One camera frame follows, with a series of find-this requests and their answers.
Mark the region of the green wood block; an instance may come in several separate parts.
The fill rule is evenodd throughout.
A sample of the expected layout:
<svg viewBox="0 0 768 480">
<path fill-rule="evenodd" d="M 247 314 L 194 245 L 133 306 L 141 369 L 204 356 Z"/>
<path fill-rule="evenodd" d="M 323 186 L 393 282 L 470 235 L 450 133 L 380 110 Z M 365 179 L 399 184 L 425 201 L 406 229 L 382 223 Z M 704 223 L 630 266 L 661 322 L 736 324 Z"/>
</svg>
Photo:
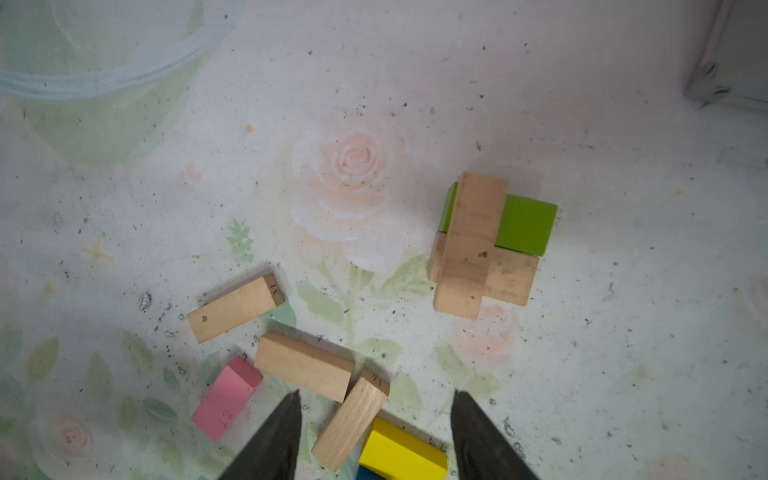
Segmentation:
<svg viewBox="0 0 768 480">
<path fill-rule="evenodd" d="M 488 175 L 464 173 L 449 188 L 438 231 L 449 246 L 482 246 L 480 258 L 492 247 L 542 256 L 546 252 L 558 207 L 515 195 L 503 195 L 507 182 Z"/>
</svg>

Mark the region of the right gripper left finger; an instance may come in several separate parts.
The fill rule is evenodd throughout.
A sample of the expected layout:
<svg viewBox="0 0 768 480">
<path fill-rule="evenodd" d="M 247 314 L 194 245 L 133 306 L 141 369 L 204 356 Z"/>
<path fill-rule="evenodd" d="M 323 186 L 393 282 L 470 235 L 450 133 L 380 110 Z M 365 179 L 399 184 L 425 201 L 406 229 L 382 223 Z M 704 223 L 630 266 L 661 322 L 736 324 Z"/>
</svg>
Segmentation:
<svg viewBox="0 0 768 480">
<path fill-rule="evenodd" d="M 301 398 L 288 393 L 219 480 L 293 480 L 302 431 Z"/>
</svg>

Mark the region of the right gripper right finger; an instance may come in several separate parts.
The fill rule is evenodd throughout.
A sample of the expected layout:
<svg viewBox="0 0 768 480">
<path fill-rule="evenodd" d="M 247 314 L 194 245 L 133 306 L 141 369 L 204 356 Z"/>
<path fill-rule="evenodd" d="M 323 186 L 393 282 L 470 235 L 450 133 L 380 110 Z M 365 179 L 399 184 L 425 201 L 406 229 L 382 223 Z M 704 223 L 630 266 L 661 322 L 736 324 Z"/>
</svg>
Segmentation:
<svg viewBox="0 0 768 480">
<path fill-rule="evenodd" d="M 538 479 L 468 392 L 455 392 L 450 422 L 459 479 Z"/>
</svg>

